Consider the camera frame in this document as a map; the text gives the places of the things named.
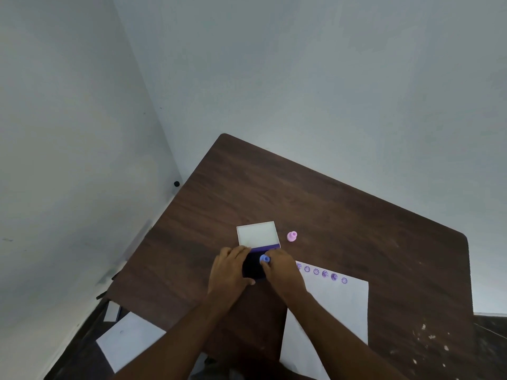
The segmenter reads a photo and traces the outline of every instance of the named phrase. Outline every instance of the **left hand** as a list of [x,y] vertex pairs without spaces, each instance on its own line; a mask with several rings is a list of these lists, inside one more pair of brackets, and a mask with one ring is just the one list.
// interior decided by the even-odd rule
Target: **left hand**
[[244,278],[242,273],[243,262],[250,250],[243,245],[234,249],[222,248],[213,262],[208,296],[223,301],[227,310],[238,300],[247,285],[255,284],[254,279]]

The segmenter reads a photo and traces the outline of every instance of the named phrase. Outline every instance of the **hand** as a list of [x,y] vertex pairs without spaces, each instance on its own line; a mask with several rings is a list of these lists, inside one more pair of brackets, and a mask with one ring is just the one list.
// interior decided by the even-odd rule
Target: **hand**
[[291,255],[283,249],[270,249],[266,256],[271,259],[269,264],[261,262],[266,278],[287,306],[295,297],[307,293],[303,276]]
[[209,274],[208,296],[220,301],[228,311],[238,300],[247,285],[255,284],[254,279],[243,277],[242,267],[251,248],[243,245],[220,249]]

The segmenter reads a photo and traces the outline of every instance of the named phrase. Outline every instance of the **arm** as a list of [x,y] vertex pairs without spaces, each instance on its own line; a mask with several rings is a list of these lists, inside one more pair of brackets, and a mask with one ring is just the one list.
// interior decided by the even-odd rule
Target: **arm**
[[406,380],[320,306],[287,252],[274,249],[266,255],[271,258],[269,264],[262,262],[267,279],[306,332],[331,379]]
[[241,267],[250,252],[243,246],[222,248],[215,258],[204,301],[187,313],[155,344],[123,367],[114,380],[172,380],[188,378],[195,361],[213,332],[247,285]]

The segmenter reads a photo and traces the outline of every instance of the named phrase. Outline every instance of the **wooden table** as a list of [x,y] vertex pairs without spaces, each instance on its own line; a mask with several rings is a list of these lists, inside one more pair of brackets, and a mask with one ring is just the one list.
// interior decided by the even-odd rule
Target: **wooden table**
[[[474,378],[466,237],[222,134],[149,231],[107,296],[169,329],[206,294],[236,227],[274,220],[296,260],[370,283],[369,346],[409,378]],[[298,239],[286,235],[296,230]],[[287,309],[248,287],[206,344],[211,357],[277,361]]]

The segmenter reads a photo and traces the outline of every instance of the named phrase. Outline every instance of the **forearm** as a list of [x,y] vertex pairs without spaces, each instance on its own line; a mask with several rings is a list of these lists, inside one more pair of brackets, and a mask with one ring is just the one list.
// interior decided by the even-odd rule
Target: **forearm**
[[188,378],[204,343],[227,310],[220,298],[207,296],[155,344],[119,371],[114,379]]
[[331,379],[405,379],[329,314],[309,293],[287,301]]

